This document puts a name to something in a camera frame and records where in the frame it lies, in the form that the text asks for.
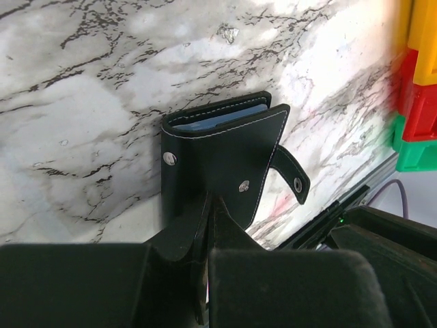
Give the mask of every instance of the silver button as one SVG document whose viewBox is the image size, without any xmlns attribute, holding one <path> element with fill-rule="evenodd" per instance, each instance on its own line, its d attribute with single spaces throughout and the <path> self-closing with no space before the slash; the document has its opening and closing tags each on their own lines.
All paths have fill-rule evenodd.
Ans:
<svg viewBox="0 0 437 328">
<path fill-rule="evenodd" d="M 165 152 L 163 158 L 164 158 L 164 162 L 170 166 L 175 165 L 176 162 L 178 161 L 176 156 L 170 152 Z"/>
<path fill-rule="evenodd" d="M 238 191 L 241 193 L 244 193 L 249 189 L 249 180 L 245 180 L 241 182 L 240 186 L 238 187 Z"/>
<path fill-rule="evenodd" d="M 299 178 L 294 178 L 294 190 L 296 190 L 297 193 L 302 191 L 302 181 L 300 181 Z"/>
</svg>

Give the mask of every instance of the red block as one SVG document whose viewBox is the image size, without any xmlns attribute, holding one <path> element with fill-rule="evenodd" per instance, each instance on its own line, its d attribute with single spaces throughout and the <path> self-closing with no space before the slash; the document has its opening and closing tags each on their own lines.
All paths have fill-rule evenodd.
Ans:
<svg viewBox="0 0 437 328">
<path fill-rule="evenodd" d="M 402 139 L 408 142 L 437 140 L 437 85 L 412 82 L 418 52 L 408 52 L 401 66 L 401 92 L 397 108 L 406 118 Z"/>
</svg>

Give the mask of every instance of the green plastic bin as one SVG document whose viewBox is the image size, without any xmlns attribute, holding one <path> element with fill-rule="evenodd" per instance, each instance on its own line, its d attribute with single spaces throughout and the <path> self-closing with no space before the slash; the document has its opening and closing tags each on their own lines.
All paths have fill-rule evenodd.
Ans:
<svg viewBox="0 0 437 328">
<path fill-rule="evenodd" d="M 395 119 L 393 149 L 399 153 L 396 170 L 399 172 L 419 172 L 437 170 L 437 140 L 407 142 L 402 140 L 405 117 Z"/>
</svg>

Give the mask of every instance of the black wallet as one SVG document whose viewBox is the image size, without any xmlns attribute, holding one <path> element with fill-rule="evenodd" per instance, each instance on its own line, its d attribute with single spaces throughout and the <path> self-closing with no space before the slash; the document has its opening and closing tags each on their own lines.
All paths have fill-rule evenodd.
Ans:
<svg viewBox="0 0 437 328">
<path fill-rule="evenodd" d="M 209 191 L 221 196 L 234 221 L 247 228 L 269 168 L 282 175 L 300 204 L 305 203 L 309 177 L 279 145 L 290 106 L 270 108 L 271 99 L 268 92 L 257 92 L 164 118 L 161 203 L 165 222 L 179 217 L 184 205 Z"/>
</svg>

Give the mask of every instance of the cable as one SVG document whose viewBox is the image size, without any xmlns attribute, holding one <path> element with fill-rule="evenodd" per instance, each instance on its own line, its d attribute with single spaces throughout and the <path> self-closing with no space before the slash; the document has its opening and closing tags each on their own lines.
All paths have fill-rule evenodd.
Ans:
<svg viewBox="0 0 437 328">
<path fill-rule="evenodd" d="M 384 192 L 385 189 L 387 189 L 388 186 L 392 185 L 393 183 L 397 184 L 397 186 L 399 187 L 399 191 L 401 192 L 401 199 L 402 199 L 402 213 L 404 216 L 404 219 L 409 219 L 410 216 L 408 214 L 408 200 L 407 200 L 407 193 L 405 191 L 405 187 L 402 184 L 401 180 L 399 179 L 393 179 L 388 181 L 384 186 L 381 187 L 380 190 L 378 190 L 378 192 L 369 200 L 369 202 L 367 203 L 368 206 L 371 206 L 371 204 L 373 202 L 375 202 L 376 198 L 378 198 L 381 193 Z"/>
</svg>

